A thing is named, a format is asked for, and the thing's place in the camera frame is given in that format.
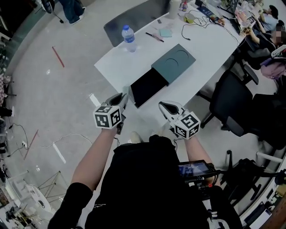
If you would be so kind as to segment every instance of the white sneaker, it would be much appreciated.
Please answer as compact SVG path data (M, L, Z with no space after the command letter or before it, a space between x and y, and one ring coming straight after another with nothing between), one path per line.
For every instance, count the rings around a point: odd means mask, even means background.
M83 16L83 15L80 15L80 16L79 16L79 20L75 21L74 23L71 23L71 25L74 25L75 23L81 21L83 18L84 18L84 16Z
M11 117L14 117L14 115L15 115L15 107L12 106L12 114L11 114Z
M133 131L130 134L130 142L136 144L143 142L143 140L137 132Z

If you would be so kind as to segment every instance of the dark green box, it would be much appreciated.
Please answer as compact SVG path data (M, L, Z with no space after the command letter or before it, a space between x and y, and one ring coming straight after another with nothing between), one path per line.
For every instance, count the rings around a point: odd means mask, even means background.
M196 59L186 49L177 44L152 64L151 67L170 84L195 61Z

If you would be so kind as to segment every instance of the red stick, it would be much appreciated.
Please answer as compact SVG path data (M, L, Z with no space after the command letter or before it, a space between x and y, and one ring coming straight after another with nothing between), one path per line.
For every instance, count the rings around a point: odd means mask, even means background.
M33 143L33 141L34 141L36 135L38 134L38 131L39 131L39 129L37 130L37 132L36 132L35 135L34 135L34 138L33 138L32 142L31 142L31 144L30 144L30 146L29 146L29 148L28 148L28 150L27 150L27 153L26 153L26 155L25 155L25 157L24 157L24 160L26 159L26 156L28 155L28 152L29 152L29 150L30 150L30 148L31 148L31 145L32 145L32 143Z
M63 64L63 62L62 62L60 56L58 55L57 51L55 50L54 46L52 47L52 49L54 50L54 52L55 52L57 58L59 59L59 61L61 62L62 66L63 66L63 68L64 68L64 64Z

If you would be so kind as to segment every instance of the chair armrest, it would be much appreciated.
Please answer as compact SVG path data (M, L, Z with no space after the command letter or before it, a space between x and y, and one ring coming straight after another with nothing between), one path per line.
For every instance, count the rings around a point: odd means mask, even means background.
M254 83L258 85L259 79L257 75L255 74L255 72L246 64L244 65L244 69L247 72L248 76L254 81Z
M248 50L247 54L251 58L270 57L271 56L271 53L269 52L268 48L258 49L255 52L252 52L252 51Z
M244 134L244 129L230 116L227 118L226 126L238 137L241 137Z

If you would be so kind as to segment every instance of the sticky note pad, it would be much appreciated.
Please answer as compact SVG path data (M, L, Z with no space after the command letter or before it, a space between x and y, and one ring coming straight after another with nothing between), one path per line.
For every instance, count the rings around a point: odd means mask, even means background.
M172 37L172 31L169 29L160 29L160 35L163 38L170 38Z

